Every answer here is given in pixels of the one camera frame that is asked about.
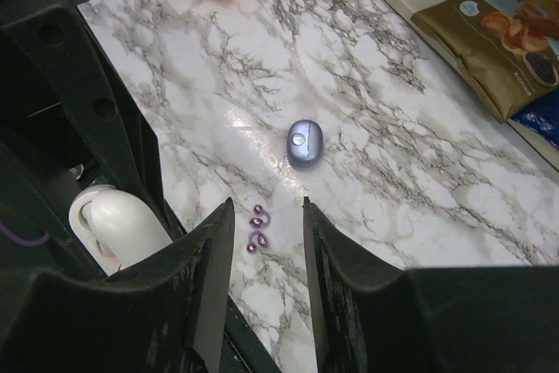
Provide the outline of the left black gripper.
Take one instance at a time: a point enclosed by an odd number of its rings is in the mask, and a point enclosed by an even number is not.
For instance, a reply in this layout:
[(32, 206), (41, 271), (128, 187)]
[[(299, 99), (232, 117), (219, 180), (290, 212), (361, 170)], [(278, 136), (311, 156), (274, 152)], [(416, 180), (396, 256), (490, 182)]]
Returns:
[(78, 10), (88, 2), (1, 0), (1, 219), (49, 237), (9, 266), (101, 276), (68, 222), (99, 176), (145, 202), (172, 238), (183, 233), (163, 196), (155, 133)]

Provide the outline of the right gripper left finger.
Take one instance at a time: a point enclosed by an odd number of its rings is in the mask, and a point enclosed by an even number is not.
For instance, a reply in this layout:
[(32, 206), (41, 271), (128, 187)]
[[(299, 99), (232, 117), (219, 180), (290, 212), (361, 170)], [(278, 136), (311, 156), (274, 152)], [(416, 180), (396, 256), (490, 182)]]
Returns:
[(235, 211), (103, 281), (47, 268), (1, 273), (4, 372), (216, 372)]

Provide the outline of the lavender earbud charging case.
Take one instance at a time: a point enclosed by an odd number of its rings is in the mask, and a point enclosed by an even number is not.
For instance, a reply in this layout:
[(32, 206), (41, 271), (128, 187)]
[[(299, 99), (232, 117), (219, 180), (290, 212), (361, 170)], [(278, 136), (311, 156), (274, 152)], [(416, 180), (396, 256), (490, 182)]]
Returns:
[(312, 120), (298, 120), (287, 132), (287, 160), (296, 169), (309, 169), (322, 157), (324, 134), (320, 125)]

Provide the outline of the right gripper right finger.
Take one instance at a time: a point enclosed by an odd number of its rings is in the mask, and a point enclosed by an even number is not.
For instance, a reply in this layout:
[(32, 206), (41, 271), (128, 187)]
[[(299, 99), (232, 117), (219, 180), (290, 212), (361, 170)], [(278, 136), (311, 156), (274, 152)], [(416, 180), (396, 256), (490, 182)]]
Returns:
[(321, 372), (555, 372), (554, 266), (401, 270), (303, 204)]

